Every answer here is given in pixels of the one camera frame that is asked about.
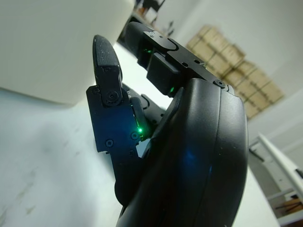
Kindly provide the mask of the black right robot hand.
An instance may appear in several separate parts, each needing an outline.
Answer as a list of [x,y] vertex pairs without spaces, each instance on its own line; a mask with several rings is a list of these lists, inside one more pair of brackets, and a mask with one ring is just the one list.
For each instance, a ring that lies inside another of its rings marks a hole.
[[122,83],[111,43],[95,35],[87,100],[98,152],[111,157],[119,227],[230,227],[245,188],[242,100],[188,49],[138,22],[125,42],[172,101],[162,110]]

